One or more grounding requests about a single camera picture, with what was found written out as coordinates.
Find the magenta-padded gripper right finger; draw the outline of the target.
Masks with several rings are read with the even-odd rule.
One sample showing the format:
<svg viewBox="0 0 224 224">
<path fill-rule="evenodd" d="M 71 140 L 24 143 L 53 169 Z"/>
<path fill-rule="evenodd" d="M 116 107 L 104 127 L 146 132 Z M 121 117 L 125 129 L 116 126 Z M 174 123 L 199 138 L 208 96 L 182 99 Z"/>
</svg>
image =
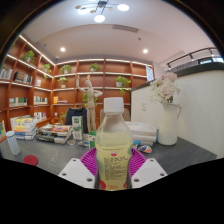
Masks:
<svg viewBox="0 0 224 224">
<path fill-rule="evenodd" d="M 166 171 L 154 159 L 147 159 L 137 149 L 131 149 L 131 158 L 128 165 L 128 187 L 141 188 L 167 176 Z"/>
</svg>

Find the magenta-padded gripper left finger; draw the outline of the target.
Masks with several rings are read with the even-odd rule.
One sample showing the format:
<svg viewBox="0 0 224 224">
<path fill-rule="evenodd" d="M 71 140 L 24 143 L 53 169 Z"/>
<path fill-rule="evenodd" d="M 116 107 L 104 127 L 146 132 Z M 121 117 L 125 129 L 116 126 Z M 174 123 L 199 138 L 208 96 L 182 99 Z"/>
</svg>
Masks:
<svg viewBox="0 0 224 224">
<path fill-rule="evenodd" d="M 96 149 L 87 151 L 81 158 L 72 158 L 59 173 L 59 177 L 84 188 L 95 188 L 98 174 Z"/>
</svg>

